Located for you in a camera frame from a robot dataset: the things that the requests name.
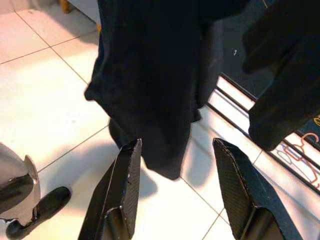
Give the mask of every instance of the black cloth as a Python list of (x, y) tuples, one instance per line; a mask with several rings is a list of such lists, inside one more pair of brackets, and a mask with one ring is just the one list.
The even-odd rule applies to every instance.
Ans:
[[(222, 68), (217, 20), (247, 0), (218, 2), (98, 0), (102, 31), (85, 97), (142, 138), (146, 166), (170, 179), (180, 176), (191, 122), (200, 119)], [(206, 6), (211, 15), (201, 14)]]
[(273, 83), (249, 111), (249, 134), (267, 151), (320, 113), (316, 0), (277, 0), (243, 35), (243, 70), (270, 68)]

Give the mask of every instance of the black object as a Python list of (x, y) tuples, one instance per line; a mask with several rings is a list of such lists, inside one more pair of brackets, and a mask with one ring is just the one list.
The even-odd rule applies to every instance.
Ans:
[(258, 98), (274, 79), (272, 72), (262, 69), (246, 74), (242, 65), (246, 58), (243, 34), (266, 11), (267, 0), (251, 0), (239, 15), (223, 20), (223, 76)]
[(113, 120), (110, 119), (109, 131), (112, 139), (119, 149), (131, 142), (134, 138), (128, 136), (125, 131)]
[(142, 141), (123, 146), (96, 186), (79, 240), (129, 240), (135, 232)]
[(33, 218), (26, 226), (22, 226), (17, 220), (9, 224), (6, 229), (6, 236), (11, 240), (23, 239), (33, 229), (44, 221), (53, 217), (70, 200), (71, 192), (68, 188), (61, 186), (48, 193), (35, 207)]
[(221, 193), (237, 240), (303, 240), (270, 183), (236, 146), (213, 140)]
[(316, 0), (276, 0), (243, 35), (243, 70), (269, 68), (275, 75), (249, 111), (249, 134), (266, 151), (320, 114), (317, 6)]
[(102, 31), (85, 97), (129, 136), (142, 138), (149, 169), (177, 179), (191, 122), (222, 69), (222, 24), (214, 21), (247, 1), (97, 2)]

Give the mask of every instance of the floor tile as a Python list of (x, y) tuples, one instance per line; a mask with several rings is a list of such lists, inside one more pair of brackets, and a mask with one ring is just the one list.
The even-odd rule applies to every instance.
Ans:
[(1, 0), (0, 15), (14, 13), (15, 9), (11, 0)]
[[(181, 178), (171, 181), (144, 171), (148, 181), (156, 185), (156, 193), (139, 201), (133, 240), (202, 240), (217, 213)], [(146, 195), (148, 188), (142, 182), (140, 194)]]
[(41, 197), (60, 186), (68, 187), (72, 197), (65, 208), (24, 239), (78, 239), (92, 193), (118, 152), (108, 129), (104, 128), (42, 170), (39, 173)]
[(213, 148), (204, 152), (195, 140), (188, 144), (181, 177), (217, 212), (224, 208)]
[(58, 4), (17, 12), (50, 46), (95, 31), (96, 24), (78, 10), (64, 14)]
[(255, 166), (273, 185), (301, 205), (320, 222), (320, 197), (279, 163), (263, 153)]
[(203, 240), (234, 240), (230, 225), (222, 217), (218, 217)]
[(294, 199), (287, 195), (282, 189), (273, 185), (280, 197), (285, 209), (290, 215), (295, 227), (304, 240), (320, 239), (320, 220), (311, 215), (304, 207), (301, 207)]
[(53, 49), (89, 83), (98, 56), (98, 42), (99, 34), (93, 32), (56, 45)]
[[(59, 186), (73, 194), (63, 210), (26, 240), (77, 239), (94, 188), (117, 153), (104, 129), (41, 171), (42, 195)], [(218, 215), (182, 179), (171, 181), (141, 166), (133, 240), (201, 240)]]
[(254, 162), (261, 149), (255, 145), (251, 140), (245, 137), (238, 129), (229, 124), (219, 114), (205, 106), (201, 110), (202, 120), (198, 122), (201, 126), (208, 130), (213, 138), (223, 138), (224, 140), (236, 145), (240, 148), (250, 159)]
[(48, 47), (15, 12), (0, 14), (0, 29), (0, 63)]
[(223, 211), (222, 211), (222, 213), (220, 214), (220, 216), (221, 216), (228, 224), (230, 224), (226, 209), (223, 209)]
[(194, 123), (184, 157), (181, 177), (218, 213), (224, 208), (217, 172), (214, 138), (225, 139), (243, 150), (254, 162), (261, 150), (241, 132), (209, 108), (201, 110), (202, 120)]
[(51, 49), (0, 65), (0, 140), (38, 170), (105, 127), (86, 84)]

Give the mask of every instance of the black metal rail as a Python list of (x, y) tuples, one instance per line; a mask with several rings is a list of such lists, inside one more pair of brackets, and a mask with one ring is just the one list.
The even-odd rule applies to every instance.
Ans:
[[(233, 85), (237, 90), (239, 90), (241, 93), (243, 93), (245, 96), (247, 96), (250, 100), (256, 101), (257, 98), (253, 96), (251, 93), (249, 93), (247, 90), (245, 90), (242, 86), (234, 82), (232, 79), (230, 79), (227, 75), (222, 74), (224, 79), (231, 85)], [(224, 90), (222, 90), (220, 87), (216, 87), (216, 90), (218, 90), (221, 94), (223, 94), (226, 98), (228, 98), (231, 102), (233, 102), (237, 107), (239, 107), (242, 111), (248, 113), (248, 109), (246, 109), (241, 103), (236, 101), (232, 96), (230, 96), (228, 93), (226, 93)], [(229, 124), (231, 124), (234, 128), (239, 130), (244, 136), (246, 136), (248, 139), (252, 140), (249, 136), (249, 134), (244, 131), (241, 127), (239, 127), (235, 122), (230, 120), (227, 116), (225, 116), (221, 111), (219, 111), (216, 107), (214, 107), (212, 104), (207, 104), (209, 108), (211, 108), (214, 112), (219, 114), (224, 120), (226, 120)], [(282, 141), (285, 145), (290, 147), (293, 151), (295, 151), (297, 154), (299, 154), (302, 158), (304, 158), (307, 162), (312, 164), (315, 168), (317, 168), (320, 171), (320, 165), (317, 164), (314, 160), (312, 160), (310, 157), (305, 155), (303, 152), (301, 152), (299, 149), (297, 149), (292, 143), (290, 143), (287, 140)], [(315, 144), (306, 139), (306, 142), (311, 144), (315, 149), (318, 149)], [(297, 177), (300, 181), (302, 181), (306, 186), (308, 186), (310, 189), (312, 189), (315, 193), (317, 193), (320, 196), (320, 190), (316, 188), (314, 185), (312, 185), (309, 181), (307, 181), (304, 177), (302, 177), (299, 173), (297, 173), (295, 170), (293, 170), (291, 167), (286, 165), (281, 159), (279, 159), (275, 154), (273, 154), (270, 151), (266, 151), (266, 153), (272, 157), (276, 162), (278, 162), (281, 166), (283, 166), (285, 169), (287, 169), (290, 173), (292, 173), (295, 177)]]

